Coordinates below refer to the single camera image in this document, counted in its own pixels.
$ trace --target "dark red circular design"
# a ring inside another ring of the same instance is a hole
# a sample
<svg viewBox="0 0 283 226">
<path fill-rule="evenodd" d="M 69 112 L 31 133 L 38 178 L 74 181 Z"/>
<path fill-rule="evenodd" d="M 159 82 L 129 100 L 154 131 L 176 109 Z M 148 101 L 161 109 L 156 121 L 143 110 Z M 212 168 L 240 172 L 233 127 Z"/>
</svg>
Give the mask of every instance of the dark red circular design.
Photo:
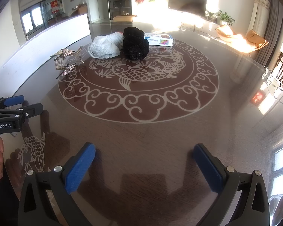
<svg viewBox="0 0 283 226">
<path fill-rule="evenodd" d="M 150 123 L 190 115 L 216 95 L 218 73 L 196 48 L 174 41 L 173 47 L 150 46 L 147 57 L 84 60 L 60 79 L 63 98 L 96 118 Z"/>
</svg>

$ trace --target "glass tabletop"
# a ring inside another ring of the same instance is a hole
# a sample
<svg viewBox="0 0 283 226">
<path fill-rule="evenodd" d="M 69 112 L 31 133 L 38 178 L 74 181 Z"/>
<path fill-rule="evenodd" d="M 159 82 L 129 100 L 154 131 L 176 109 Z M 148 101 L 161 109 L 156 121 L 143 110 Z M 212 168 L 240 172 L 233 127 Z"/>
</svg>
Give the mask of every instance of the glass tabletop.
<svg viewBox="0 0 283 226">
<path fill-rule="evenodd" d="M 138 22 L 91 24 L 91 36 L 68 47 L 83 46 L 84 63 L 56 80 L 50 59 L 16 92 L 25 104 L 44 106 L 21 133 L 2 135 L 18 197 L 25 172 L 63 165 L 86 142 L 96 146 L 96 157 L 72 197 L 92 225 L 196 225 L 217 196 L 192 157 L 197 143 L 238 172 L 260 170 L 268 198 L 281 196 L 283 104 L 268 92 L 264 67 L 178 28 L 164 31 L 172 47 L 150 46 L 138 62 L 122 53 L 89 56 L 94 37 L 130 26 L 157 31 Z M 222 225 L 238 199 L 239 193 Z"/>
</svg>

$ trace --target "red chinese poster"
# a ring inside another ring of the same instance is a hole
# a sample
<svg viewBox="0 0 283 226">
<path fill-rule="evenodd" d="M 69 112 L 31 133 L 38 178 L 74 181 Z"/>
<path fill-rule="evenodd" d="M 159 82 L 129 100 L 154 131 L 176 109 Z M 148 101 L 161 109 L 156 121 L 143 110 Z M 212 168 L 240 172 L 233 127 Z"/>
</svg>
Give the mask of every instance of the red chinese poster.
<svg viewBox="0 0 283 226">
<path fill-rule="evenodd" d="M 51 11 L 52 13 L 56 13 L 59 11 L 59 5 L 57 0 L 51 2 Z"/>
</svg>

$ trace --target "black tv screen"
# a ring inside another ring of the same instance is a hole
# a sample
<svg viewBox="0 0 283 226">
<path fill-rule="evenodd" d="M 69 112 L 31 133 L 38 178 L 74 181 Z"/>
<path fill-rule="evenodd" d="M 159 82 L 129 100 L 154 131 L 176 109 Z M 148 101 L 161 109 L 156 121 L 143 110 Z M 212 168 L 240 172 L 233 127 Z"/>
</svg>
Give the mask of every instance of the black tv screen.
<svg viewBox="0 0 283 226">
<path fill-rule="evenodd" d="M 169 9 L 205 16 L 206 0 L 169 0 Z"/>
</svg>

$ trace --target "gray curtain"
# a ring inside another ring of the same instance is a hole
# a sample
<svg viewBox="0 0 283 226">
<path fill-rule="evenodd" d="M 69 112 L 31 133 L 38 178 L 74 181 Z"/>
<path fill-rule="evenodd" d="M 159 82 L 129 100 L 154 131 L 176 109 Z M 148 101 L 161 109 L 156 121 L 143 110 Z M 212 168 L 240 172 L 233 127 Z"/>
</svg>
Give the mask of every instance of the gray curtain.
<svg viewBox="0 0 283 226">
<path fill-rule="evenodd" d="M 269 44 L 260 49 L 255 57 L 255 61 L 264 67 L 268 66 L 274 54 L 283 24 L 283 5 L 279 0 L 270 0 L 270 2 L 269 20 L 264 36 Z"/>
</svg>

